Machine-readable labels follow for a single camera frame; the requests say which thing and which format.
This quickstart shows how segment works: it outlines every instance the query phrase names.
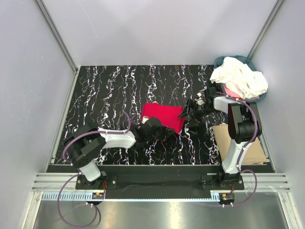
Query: gray wall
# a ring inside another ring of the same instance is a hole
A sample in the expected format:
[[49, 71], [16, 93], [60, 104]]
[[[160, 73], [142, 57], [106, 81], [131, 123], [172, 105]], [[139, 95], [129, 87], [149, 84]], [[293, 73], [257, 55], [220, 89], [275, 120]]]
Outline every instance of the gray wall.
[[276, 0], [44, 0], [77, 65], [247, 55]]
[[72, 71], [34, 1], [0, 1], [0, 31], [0, 227], [17, 229]]
[[283, 5], [254, 57], [269, 89], [259, 103], [267, 140], [279, 172], [285, 172], [305, 225], [305, 24], [303, 0]]

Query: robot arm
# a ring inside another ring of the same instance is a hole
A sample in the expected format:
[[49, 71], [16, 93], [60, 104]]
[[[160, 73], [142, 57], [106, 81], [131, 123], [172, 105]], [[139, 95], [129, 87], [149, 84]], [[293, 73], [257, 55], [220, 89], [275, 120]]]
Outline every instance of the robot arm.
[[122, 130], [97, 128], [91, 124], [84, 125], [67, 137], [64, 146], [66, 147], [78, 136], [97, 130], [102, 134], [87, 135], [77, 140], [67, 150], [72, 165], [80, 170], [90, 182], [101, 176], [101, 172], [94, 162], [101, 149], [138, 148], [154, 139], [165, 140], [174, 133], [174, 130], [163, 126], [159, 119], [144, 117], [141, 124], [131, 124], [127, 133]]
[[[222, 163], [223, 176], [239, 174], [237, 168], [238, 157], [243, 149], [243, 146], [252, 138], [254, 134], [254, 121], [252, 114], [242, 103], [233, 101], [223, 95], [219, 95], [215, 88], [208, 88], [204, 91], [205, 102], [203, 95], [198, 93], [195, 100], [188, 100], [186, 107], [179, 117], [189, 115], [191, 120], [188, 127], [200, 127], [204, 122], [203, 116], [214, 112], [215, 110], [222, 111], [228, 114], [228, 132], [231, 137], [226, 159]], [[248, 105], [255, 113], [257, 119], [258, 132], [256, 137], [262, 133], [261, 121], [258, 114], [257, 104], [250, 102]], [[247, 149], [251, 143], [244, 148], [243, 154], [240, 157], [238, 166], [240, 167]]]

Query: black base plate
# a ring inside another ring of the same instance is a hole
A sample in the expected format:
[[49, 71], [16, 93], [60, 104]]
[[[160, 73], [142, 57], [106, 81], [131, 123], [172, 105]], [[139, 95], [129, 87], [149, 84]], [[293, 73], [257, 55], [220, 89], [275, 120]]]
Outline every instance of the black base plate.
[[95, 189], [95, 190], [104, 190], [103, 181], [106, 181], [106, 190], [115, 190], [117, 186], [117, 176], [115, 174], [108, 174], [104, 177], [100, 177], [93, 182], [89, 182], [85, 175], [80, 175], [77, 177], [75, 189]]
[[[201, 176], [201, 183], [202, 183], [202, 189], [203, 190], [231, 190], [232, 185], [224, 185], [223, 187], [220, 187], [217, 185], [216, 182], [216, 175], [202, 175]], [[244, 181], [242, 176], [239, 176], [239, 179], [237, 182], [234, 183], [234, 189], [235, 190], [244, 190]]]

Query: black marble surface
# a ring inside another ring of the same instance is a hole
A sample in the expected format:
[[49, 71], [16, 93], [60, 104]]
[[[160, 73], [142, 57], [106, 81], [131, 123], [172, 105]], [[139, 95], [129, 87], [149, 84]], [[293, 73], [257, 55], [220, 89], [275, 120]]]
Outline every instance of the black marble surface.
[[[140, 122], [145, 103], [182, 106], [203, 91], [213, 65], [82, 66], [61, 135], [55, 164], [63, 164], [65, 137], [91, 121], [105, 129], [125, 129], [125, 111]], [[105, 149], [96, 162], [101, 165], [199, 165], [218, 164], [218, 147], [211, 127], [227, 122], [227, 115], [214, 112], [205, 117], [205, 126], [190, 135], [183, 127], [179, 135], [165, 142], [131, 149]]]

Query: blue basket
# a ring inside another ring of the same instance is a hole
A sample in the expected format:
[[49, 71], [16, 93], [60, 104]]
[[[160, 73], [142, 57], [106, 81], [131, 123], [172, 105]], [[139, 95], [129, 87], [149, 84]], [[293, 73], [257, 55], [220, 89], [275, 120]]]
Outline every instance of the blue basket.
[[[214, 61], [214, 69], [215, 68], [218, 68], [219, 66], [221, 66], [224, 62], [224, 59], [225, 59], [226, 56], [221, 56], [221, 57], [218, 57], [215, 61]], [[256, 68], [254, 67], [253, 63], [251, 60], [249, 60], [248, 58], [244, 57], [244, 56], [230, 56], [230, 57], [233, 57], [233, 58], [236, 58], [238, 59], [240, 62], [242, 63], [246, 63], [249, 68], [252, 70], [252, 71], [256, 71]], [[221, 88], [222, 88], [222, 91], [225, 92], [224, 90], [224, 84], [220, 84], [221, 85]], [[257, 99], [246, 99], [245, 101], [248, 101], [248, 102], [251, 102], [251, 101], [254, 101], [254, 102], [260, 102], [262, 101], [265, 97], [266, 97], [266, 93], [264, 94], [261, 94], [259, 96], [259, 98]]]

